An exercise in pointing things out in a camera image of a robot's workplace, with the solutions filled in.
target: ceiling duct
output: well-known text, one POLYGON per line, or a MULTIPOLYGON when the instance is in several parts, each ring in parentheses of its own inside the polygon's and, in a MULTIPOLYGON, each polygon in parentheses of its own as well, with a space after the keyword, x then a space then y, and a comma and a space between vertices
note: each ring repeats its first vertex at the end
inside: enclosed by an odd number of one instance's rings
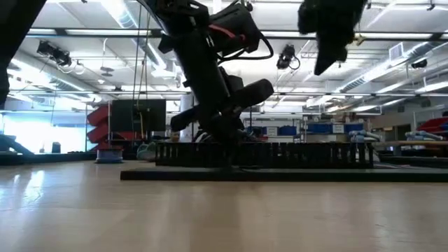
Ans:
MULTIPOLYGON (((132 16, 125 0, 103 0, 101 1, 103 7, 109 12, 112 18, 123 29, 138 29, 138 20, 132 16)), ((159 56, 156 49, 151 45, 151 42, 146 43, 146 39, 132 38, 132 41, 142 49, 148 58, 153 62, 156 69, 164 70, 167 68, 165 61, 159 56)))
MULTIPOLYGON (((98 90, 97 88, 88 85, 77 78, 70 76, 68 74, 62 73, 61 71, 57 70, 53 66, 46 65, 44 68, 42 66, 44 65, 44 62, 41 62, 38 59, 35 59, 28 54, 17 51, 12 63, 18 67, 21 71, 23 71, 24 74, 27 74, 28 76, 35 76, 36 74, 46 74, 47 76, 51 76, 50 83, 56 90, 63 90, 63 91, 84 91, 84 90, 98 90)), ((48 91, 54 90, 53 88, 49 87, 40 87, 40 89, 47 89, 48 91)), ((112 95, 106 95, 106 96, 100 96, 97 94, 82 94, 76 95, 79 97, 81 101, 93 101, 95 99, 96 102, 100 102, 102 98, 108 98, 108 99, 115 99, 112 95)))
MULTIPOLYGON (((439 48, 441 46, 444 46, 445 44, 446 43, 444 42, 423 42, 416 46, 411 47, 408 50, 405 49, 406 46, 403 46, 401 49, 402 50, 401 56, 397 57, 395 52, 394 57, 392 59, 388 56, 381 62, 375 64, 373 67, 365 71, 363 74, 355 78, 349 78, 348 80, 343 81, 342 82, 343 84, 338 88, 336 88, 333 92, 341 92, 341 93, 348 92, 354 88, 369 83, 370 81, 373 81, 379 77, 385 76, 386 74, 392 72, 393 70, 397 69, 398 67, 404 64, 415 62, 416 60, 421 59, 424 55, 426 55, 430 51, 439 48)), ((332 97, 316 97, 313 99, 308 99, 307 106, 320 105, 329 101, 331 98, 332 97)))
MULTIPOLYGON (((448 62, 445 62, 444 64, 441 64, 433 69, 427 69, 420 74, 417 74, 415 76, 411 76, 405 80, 402 80, 400 82, 397 82, 395 84, 389 85, 379 91, 377 93, 385 93, 392 91, 396 88, 402 87, 404 85, 409 85, 411 83, 415 85, 419 85, 424 83, 423 79, 426 79, 427 83, 434 83, 434 82, 442 82, 442 81, 448 81, 448 62)), ((380 98, 380 97, 366 97, 364 99, 352 99, 349 102, 345 102, 343 106, 340 106, 340 108, 344 107, 345 109, 359 105, 361 103, 376 103, 376 104, 382 104, 385 101, 391 100, 390 97, 380 98)))

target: fluorescent light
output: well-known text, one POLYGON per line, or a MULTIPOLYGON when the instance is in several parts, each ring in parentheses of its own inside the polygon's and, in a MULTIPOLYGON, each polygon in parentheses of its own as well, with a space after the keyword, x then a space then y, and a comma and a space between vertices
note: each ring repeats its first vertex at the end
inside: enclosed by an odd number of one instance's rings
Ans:
POLYGON ((19 99, 21 101, 25 102, 33 102, 33 100, 29 97, 24 96, 23 94, 8 94, 9 97, 12 97, 14 99, 19 99))
POLYGON ((305 106, 307 103, 305 101, 265 101, 266 106, 277 106, 277 104, 281 102, 279 106, 305 106))
POLYGON ((56 35, 56 30, 54 30, 54 29, 36 29, 36 28, 31 28, 28 31, 28 35, 32 35, 32 34, 56 35))
POLYGON ((316 92, 317 88, 315 87, 297 87, 293 90, 293 92, 316 92))
POLYGON ((404 100, 405 100, 405 99, 402 98, 402 99, 397 99, 397 100, 389 101, 389 102, 386 102, 385 104, 383 104, 383 106, 394 105, 394 104, 397 104, 398 102, 401 102, 401 101, 404 101, 404 100))
POLYGON ((157 91, 168 91, 168 87, 165 85, 155 85, 154 89, 156 89, 157 91))
POLYGON ((173 73, 171 71, 163 70, 163 69, 156 69, 151 72, 151 75, 155 78, 175 78, 176 77, 175 73, 173 73))
POLYGON ((417 92, 417 93, 431 92, 431 91, 439 90, 441 88, 446 88, 446 87, 448 87, 448 81, 444 81, 444 82, 436 83, 436 84, 432 84, 432 85, 427 85, 426 87, 422 87, 422 88, 419 88, 418 90, 415 90, 415 92, 417 92))
POLYGON ((340 106, 334 106, 334 107, 328 108, 326 112, 331 113, 331 112, 338 111, 338 110, 340 110, 340 109, 342 109, 342 107, 340 107, 340 106))
POLYGON ((66 29, 68 35, 74 36, 147 36, 151 35, 150 30, 136 29, 66 29))
POLYGON ((378 107, 378 105, 366 105, 366 106, 359 106, 358 108, 354 108, 352 111, 353 112, 361 112, 361 111, 367 111, 370 109, 374 109, 378 107))
POLYGON ((290 37, 290 38, 308 38, 308 39, 314 39, 316 38, 316 34, 300 34, 298 31, 262 31, 263 35, 265 36, 272 36, 272 37, 290 37))
POLYGON ((363 33, 367 39, 429 39, 431 33, 363 33))
POLYGON ((396 88, 399 88, 401 86, 401 84, 393 84, 393 85, 390 85, 390 86, 387 86, 387 87, 385 87, 385 88, 383 88, 383 89, 380 89, 380 90, 378 90, 377 91, 377 94, 382 94, 382 93, 385 93, 385 92, 389 92, 389 91, 392 91, 392 90, 394 90, 394 89, 396 89, 396 88))

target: cable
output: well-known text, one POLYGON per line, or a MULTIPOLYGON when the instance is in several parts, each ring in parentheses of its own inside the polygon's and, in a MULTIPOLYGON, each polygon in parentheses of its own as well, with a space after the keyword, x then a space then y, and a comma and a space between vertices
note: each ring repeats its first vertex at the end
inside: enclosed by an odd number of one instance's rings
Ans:
POLYGON ((132 146, 131 146, 131 149, 134 147, 134 141, 135 141, 134 100, 135 100, 135 85, 137 84, 137 67, 138 67, 138 62, 139 62, 140 24, 141 24, 141 5, 140 5, 140 11, 139 11, 139 27, 138 27, 139 31, 138 31, 137 42, 136 42, 136 50, 135 50, 134 88, 132 89, 132 107, 131 107, 132 146))
POLYGON ((267 49, 269 50, 269 55, 262 56, 262 57, 240 57, 240 55, 242 55, 244 53, 244 50, 242 50, 242 51, 238 52, 236 55, 233 55, 230 57, 221 57, 220 55, 218 55, 218 59, 220 59, 218 64, 221 64, 223 62, 230 61, 230 60, 267 60, 267 59, 270 59, 272 56, 274 56, 274 49, 272 49, 271 44, 266 39, 265 35, 263 35, 263 33, 260 32, 260 36, 261 36, 261 40, 263 42, 265 42, 265 45, 267 46, 267 49))
MULTIPOLYGON (((146 16, 147 19, 147 23, 146 23, 146 28, 149 28, 149 24, 151 21, 151 17, 149 15, 149 13, 146 16)), ((146 33, 146 40, 145 40, 145 45, 148 45, 148 39, 149 39, 149 32, 146 33)), ((139 107, 139 101, 140 101, 140 93, 141 93, 141 84, 143 82, 143 74, 146 72, 146 79, 145 79, 145 84, 146 84, 146 100, 148 100, 148 59, 146 59, 146 56, 148 55, 148 52, 145 50, 145 55, 143 56, 143 65, 141 66, 141 77, 140 77, 140 88, 139 88, 139 96, 137 97, 137 108, 139 107)))
POLYGON ((297 62, 299 62, 299 66, 294 68, 294 67, 291 66, 291 64, 289 64, 288 67, 295 71, 295 70, 298 70, 300 68, 301 63, 300 63, 300 59, 297 58, 297 56, 294 55, 294 58, 297 60, 297 62))

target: air vent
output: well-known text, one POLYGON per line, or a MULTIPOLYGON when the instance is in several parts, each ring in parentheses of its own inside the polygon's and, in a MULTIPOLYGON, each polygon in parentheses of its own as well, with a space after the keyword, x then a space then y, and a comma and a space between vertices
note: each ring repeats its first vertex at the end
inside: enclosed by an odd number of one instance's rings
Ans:
POLYGON ((405 51, 403 50, 403 43, 399 43, 389 49, 389 60, 393 61, 401 58, 405 51))
POLYGON ((422 103, 420 105, 422 108, 428 108, 431 106, 431 100, 426 99, 426 100, 422 101, 422 103))

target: black panel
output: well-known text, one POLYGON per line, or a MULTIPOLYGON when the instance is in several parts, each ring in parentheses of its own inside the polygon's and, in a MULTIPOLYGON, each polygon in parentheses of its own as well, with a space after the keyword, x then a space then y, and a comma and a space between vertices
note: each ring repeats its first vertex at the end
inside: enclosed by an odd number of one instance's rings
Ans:
MULTIPOLYGON (((137 101, 118 100, 113 101, 111 107, 111 131, 112 132, 140 132, 141 123, 139 113, 133 113, 133 102, 137 101), (134 119, 134 129, 132 129, 132 120, 134 119)), ((165 131, 167 116, 167 101, 164 99, 149 99, 139 102, 139 109, 142 110, 143 121, 148 125, 145 130, 149 132, 165 131)))

